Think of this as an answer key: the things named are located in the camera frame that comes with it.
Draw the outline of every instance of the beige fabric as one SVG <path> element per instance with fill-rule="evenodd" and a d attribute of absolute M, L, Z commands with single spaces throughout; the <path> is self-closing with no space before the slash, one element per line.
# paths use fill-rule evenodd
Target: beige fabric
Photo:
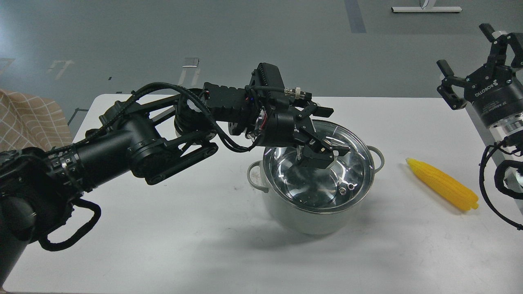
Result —
<path fill-rule="evenodd" d="M 0 152 L 29 146 L 47 151 L 71 142 L 67 121 L 55 101 L 0 89 Z"/>

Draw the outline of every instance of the white stand base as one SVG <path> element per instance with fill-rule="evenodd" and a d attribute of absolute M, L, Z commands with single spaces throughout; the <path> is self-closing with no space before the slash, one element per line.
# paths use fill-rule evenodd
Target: white stand base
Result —
<path fill-rule="evenodd" d="M 392 12 L 454 12 L 459 13 L 463 10 L 459 6 L 451 7 L 435 7 L 436 0 L 425 0 L 423 6 L 420 7 L 391 7 Z"/>

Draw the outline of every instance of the yellow corn cob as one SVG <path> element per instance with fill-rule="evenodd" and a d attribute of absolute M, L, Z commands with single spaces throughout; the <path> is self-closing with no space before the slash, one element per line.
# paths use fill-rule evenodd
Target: yellow corn cob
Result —
<path fill-rule="evenodd" d="M 451 176 L 412 158 L 407 158 L 407 164 L 421 181 L 457 208 L 463 211 L 478 208 L 477 195 Z"/>

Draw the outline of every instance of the cooking pot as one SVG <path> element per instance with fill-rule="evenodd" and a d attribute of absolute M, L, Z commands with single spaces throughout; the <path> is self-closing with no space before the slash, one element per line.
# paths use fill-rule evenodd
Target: cooking pot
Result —
<path fill-rule="evenodd" d="M 356 215 L 357 204 L 369 191 L 385 159 L 377 148 L 365 145 L 342 126 L 321 120 L 313 120 L 313 125 L 320 137 L 350 151 L 338 156 L 330 167 L 320 169 L 299 166 L 293 147 L 267 147 L 263 159 L 247 169 L 247 180 L 263 192 L 269 212 L 281 224 L 301 233 L 321 235 L 339 230 Z M 370 151 L 380 159 L 377 168 Z M 256 166 L 261 185 L 251 178 Z"/>

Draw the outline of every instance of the white table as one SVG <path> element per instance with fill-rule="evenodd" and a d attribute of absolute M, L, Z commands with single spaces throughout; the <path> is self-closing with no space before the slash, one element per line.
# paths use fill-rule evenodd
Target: white table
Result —
<path fill-rule="evenodd" d="M 158 99 L 150 95 L 144 99 Z M 95 99 L 76 141 L 116 99 Z M 331 121 L 381 149 L 386 164 L 355 222 L 323 238 L 282 228 L 245 171 L 262 157 L 227 150 L 148 186 L 126 173 L 92 193 L 102 218 L 72 248 L 27 247 L 4 285 L 11 291 L 88 293 L 515 293 L 523 292 L 523 233 L 482 199 L 461 213 L 421 183 L 406 157 L 430 163 L 478 195 L 483 143 L 466 111 L 435 98 L 315 98 Z M 174 134 L 165 122 L 161 134 Z M 237 139 L 247 145 L 241 137 Z M 521 221 L 514 201 L 487 190 Z M 90 217 L 78 209 L 68 237 Z"/>

